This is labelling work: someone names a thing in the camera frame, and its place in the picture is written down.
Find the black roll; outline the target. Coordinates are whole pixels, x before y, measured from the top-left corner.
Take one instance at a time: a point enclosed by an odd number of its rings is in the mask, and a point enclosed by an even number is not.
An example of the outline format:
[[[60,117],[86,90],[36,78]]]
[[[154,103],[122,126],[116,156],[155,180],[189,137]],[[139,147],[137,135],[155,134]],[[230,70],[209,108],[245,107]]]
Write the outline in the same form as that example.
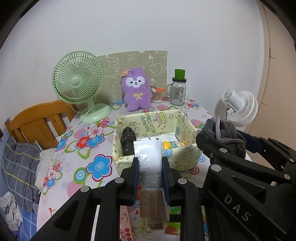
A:
[[[126,127],[121,136],[121,146],[122,152],[125,156],[134,155],[134,145],[133,142],[136,141],[136,135],[132,128]]]

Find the cotton swab container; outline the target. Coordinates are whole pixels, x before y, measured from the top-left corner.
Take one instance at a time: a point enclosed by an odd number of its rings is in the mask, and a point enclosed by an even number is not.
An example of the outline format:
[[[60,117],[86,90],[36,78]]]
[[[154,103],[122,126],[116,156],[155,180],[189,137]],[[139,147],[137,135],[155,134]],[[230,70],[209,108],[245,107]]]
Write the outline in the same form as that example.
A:
[[[152,91],[152,102],[159,103],[162,100],[162,92]]]

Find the wooden chair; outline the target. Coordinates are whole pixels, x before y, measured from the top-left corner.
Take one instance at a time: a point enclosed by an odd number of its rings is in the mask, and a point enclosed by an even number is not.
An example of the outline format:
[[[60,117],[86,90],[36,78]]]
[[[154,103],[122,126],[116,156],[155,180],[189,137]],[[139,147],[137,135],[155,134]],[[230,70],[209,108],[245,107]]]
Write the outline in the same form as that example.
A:
[[[58,135],[66,132],[62,114],[72,121],[77,108],[61,100],[31,106],[20,112],[12,121],[4,124],[9,134],[22,144],[38,142],[43,148],[55,148],[58,145],[47,121],[50,121]]]

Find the yellow cartoon fabric storage box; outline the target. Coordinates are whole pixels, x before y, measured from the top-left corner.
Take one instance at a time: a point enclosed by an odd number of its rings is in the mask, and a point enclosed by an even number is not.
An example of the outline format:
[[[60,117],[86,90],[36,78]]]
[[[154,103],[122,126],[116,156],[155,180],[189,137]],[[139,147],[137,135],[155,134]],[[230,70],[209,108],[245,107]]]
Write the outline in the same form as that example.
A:
[[[133,155],[125,155],[121,146],[123,130],[131,128],[137,138],[158,137],[173,134],[181,143],[180,147],[170,146],[163,151],[170,167],[185,171],[197,166],[202,151],[197,147],[197,130],[186,114],[179,109],[117,116],[113,132],[112,157],[117,173],[132,165]]]

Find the green desk fan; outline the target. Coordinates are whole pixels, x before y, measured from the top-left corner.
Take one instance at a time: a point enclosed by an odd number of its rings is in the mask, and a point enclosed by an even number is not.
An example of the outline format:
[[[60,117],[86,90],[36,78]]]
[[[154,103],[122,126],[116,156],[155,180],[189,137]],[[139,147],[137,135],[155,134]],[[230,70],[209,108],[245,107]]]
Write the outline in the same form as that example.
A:
[[[94,123],[106,118],[111,107],[95,103],[104,80],[99,59],[86,51],[74,51],[63,56],[53,69],[52,87],[55,94],[68,104],[87,104],[81,113],[83,123]]]

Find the green tissue pack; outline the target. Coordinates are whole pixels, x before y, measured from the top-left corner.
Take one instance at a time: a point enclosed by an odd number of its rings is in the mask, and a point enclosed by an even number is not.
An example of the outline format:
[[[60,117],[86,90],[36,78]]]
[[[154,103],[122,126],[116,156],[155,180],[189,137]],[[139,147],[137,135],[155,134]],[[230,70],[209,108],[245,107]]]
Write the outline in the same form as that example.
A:
[[[170,207],[170,221],[164,231],[168,235],[180,235],[181,229],[181,207]]]

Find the purple plush toy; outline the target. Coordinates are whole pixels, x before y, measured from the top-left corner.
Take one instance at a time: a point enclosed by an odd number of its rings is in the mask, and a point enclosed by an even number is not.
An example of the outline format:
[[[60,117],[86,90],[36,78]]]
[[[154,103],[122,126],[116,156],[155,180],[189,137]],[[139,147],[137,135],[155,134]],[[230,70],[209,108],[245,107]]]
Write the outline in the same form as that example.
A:
[[[122,77],[121,90],[124,93],[124,103],[128,111],[149,109],[152,105],[152,92],[149,80],[142,68],[133,68]]]

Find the beige stockings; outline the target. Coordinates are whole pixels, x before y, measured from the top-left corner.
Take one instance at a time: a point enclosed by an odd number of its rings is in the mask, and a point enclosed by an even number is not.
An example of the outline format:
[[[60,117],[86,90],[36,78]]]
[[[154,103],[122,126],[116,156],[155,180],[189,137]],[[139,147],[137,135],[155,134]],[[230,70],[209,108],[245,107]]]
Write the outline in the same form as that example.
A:
[[[145,219],[149,230],[164,230],[169,221],[169,207],[163,189],[162,144],[159,140],[135,141],[133,144],[142,179],[140,217]]]

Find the white cloth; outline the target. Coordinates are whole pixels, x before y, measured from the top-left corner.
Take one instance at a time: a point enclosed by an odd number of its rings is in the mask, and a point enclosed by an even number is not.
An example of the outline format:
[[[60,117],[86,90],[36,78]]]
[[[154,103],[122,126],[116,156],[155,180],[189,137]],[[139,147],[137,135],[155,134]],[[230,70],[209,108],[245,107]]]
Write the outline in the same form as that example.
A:
[[[137,138],[137,141],[147,141],[147,140],[159,140],[160,142],[178,142],[179,141],[176,135],[172,135],[170,133],[163,133],[161,135],[152,136],[152,137]]]

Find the pink wet wipes pack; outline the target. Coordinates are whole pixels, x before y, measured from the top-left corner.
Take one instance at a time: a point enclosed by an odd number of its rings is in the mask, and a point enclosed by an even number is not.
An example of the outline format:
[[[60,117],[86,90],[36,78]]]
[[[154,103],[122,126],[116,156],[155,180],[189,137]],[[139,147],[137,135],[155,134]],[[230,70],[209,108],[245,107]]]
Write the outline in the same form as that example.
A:
[[[128,209],[126,206],[120,207],[120,224],[119,224],[119,235],[122,241],[132,241],[132,228],[130,225],[130,218],[128,216]]]

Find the grey drawstring pouch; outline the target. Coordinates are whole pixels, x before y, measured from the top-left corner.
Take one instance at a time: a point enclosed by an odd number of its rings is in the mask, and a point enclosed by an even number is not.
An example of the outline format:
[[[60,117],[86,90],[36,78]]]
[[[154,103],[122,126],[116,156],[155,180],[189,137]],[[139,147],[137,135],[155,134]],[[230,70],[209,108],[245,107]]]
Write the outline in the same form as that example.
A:
[[[229,121],[213,116],[206,121],[201,133],[225,144],[231,154],[245,159],[247,140]]]

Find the white standing fan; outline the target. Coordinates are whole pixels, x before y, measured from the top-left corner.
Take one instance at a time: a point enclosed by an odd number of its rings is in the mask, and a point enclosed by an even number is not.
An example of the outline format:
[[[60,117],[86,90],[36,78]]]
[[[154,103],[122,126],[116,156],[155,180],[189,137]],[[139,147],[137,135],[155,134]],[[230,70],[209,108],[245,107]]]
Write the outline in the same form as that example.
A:
[[[258,112],[258,102],[248,90],[235,92],[227,89],[223,94],[223,100],[230,106],[226,120],[236,127],[244,127],[250,124]]]

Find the patterned cardboard backboard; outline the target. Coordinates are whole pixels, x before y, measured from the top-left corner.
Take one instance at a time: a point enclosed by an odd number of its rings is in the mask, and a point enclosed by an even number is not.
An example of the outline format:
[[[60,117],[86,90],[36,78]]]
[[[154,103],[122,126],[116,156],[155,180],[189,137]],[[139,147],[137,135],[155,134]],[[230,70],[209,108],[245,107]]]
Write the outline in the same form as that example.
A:
[[[98,59],[103,67],[104,81],[96,103],[122,102],[121,73],[136,67],[143,69],[150,86],[164,88],[167,84],[166,51],[121,52],[101,55]]]

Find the beige door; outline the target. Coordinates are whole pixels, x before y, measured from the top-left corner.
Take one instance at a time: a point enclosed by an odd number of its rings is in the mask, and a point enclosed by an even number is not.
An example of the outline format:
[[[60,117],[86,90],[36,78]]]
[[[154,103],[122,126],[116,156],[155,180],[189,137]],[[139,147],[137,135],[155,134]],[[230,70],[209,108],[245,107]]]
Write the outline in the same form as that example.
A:
[[[295,148],[295,41],[280,19],[257,3],[263,24],[264,64],[258,113],[246,132]]]

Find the yellow cartoon tissue pack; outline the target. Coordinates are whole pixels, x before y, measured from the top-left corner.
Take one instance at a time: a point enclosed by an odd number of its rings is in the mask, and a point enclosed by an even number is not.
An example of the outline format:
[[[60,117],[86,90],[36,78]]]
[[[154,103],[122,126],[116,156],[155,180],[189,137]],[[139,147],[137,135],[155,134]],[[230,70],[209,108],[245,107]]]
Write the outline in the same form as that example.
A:
[[[162,142],[162,144],[163,144],[164,150],[180,148],[185,145],[184,142],[179,142],[179,141],[164,141],[164,142]]]

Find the green cup on jar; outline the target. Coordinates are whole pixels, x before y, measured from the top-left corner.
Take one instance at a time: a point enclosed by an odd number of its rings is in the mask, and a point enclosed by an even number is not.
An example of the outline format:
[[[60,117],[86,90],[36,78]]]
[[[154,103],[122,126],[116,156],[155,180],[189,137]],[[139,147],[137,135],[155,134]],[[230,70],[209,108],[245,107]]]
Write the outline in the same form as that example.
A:
[[[176,80],[185,80],[185,69],[175,69],[175,79]]]

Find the glass mason jar mug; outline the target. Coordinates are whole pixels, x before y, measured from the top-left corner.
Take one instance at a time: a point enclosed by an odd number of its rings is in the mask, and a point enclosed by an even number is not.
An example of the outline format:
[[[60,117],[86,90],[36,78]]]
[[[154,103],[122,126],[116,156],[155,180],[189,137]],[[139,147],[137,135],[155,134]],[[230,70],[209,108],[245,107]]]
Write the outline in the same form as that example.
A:
[[[171,105],[182,106],[185,103],[186,79],[172,78],[172,83],[166,86],[166,95]]]

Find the grey plaid bedding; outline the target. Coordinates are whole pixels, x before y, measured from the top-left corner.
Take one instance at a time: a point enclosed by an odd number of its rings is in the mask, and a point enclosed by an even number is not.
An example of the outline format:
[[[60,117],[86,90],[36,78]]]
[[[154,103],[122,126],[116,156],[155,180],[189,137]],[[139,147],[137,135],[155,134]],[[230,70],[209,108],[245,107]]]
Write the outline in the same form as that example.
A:
[[[30,213],[37,213],[41,195],[35,185],[40,152],[36,144],[22,144],[9,137],[2,155],[4,183],[19,206]]]

